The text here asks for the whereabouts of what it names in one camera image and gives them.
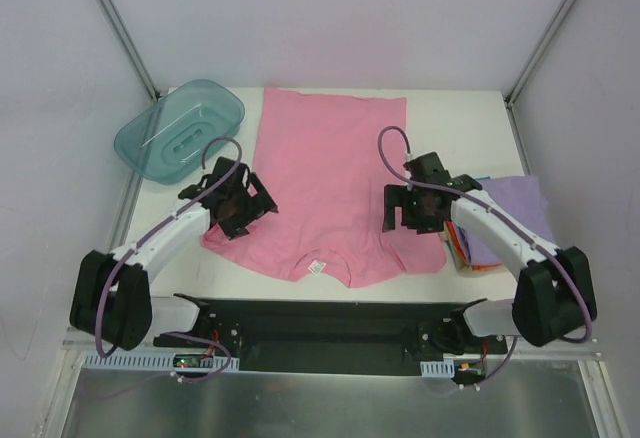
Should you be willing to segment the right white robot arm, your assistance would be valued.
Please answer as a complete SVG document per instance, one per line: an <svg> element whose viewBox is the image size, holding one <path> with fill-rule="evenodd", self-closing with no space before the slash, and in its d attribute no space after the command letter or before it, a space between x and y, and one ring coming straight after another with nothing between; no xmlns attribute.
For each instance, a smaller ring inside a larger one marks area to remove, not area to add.
<svg viewBox="0 0 640 438"><path fill-rule="evenodd" d="M522 338L536 347L591 340L597 305L581 249L561 248L527 229L477 180L452 177L435 153L404 168L407 176L384 187L383 231L402 226L431 234L454 224L479 238L516 281L513 297L479 299L455 312L450 340L457 350L473 352L491 335Z"/></svg>

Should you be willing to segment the pink t shirt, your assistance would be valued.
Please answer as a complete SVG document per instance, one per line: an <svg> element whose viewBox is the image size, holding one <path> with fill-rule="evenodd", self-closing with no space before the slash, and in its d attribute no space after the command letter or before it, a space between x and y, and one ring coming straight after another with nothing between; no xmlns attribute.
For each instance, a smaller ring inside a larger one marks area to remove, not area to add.
<svg viewBox="0 0 640 438"><path fill-rule="evenodd" d="M297 281L324 273L348 288L403 274L432 274L447 262L436 234L385 233L384 187L406 153L399 136L377 146L387 126L405 128L406 98L263 94L252 169L278 210L231 240L215 228L202 246L257 273Z"/></svg>

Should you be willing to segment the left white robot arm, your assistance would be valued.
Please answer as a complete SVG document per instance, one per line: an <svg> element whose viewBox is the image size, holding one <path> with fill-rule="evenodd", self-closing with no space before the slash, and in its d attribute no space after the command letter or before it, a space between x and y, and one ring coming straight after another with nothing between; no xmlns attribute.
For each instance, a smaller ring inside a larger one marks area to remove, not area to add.
<svg viewBox="0 0 640 438"><path fill-rule="evenodd" d="M257 174L221 157L211 172L184 188L169 215L142 237L108 253L89 252L81 261L69 314L71 327L92 335L97 350L132 350L146 340L176 332L188 346L204 345L210 321L195 298L154 297L150 285L195 239L218 230L229 240L278 207Z"/></svg>

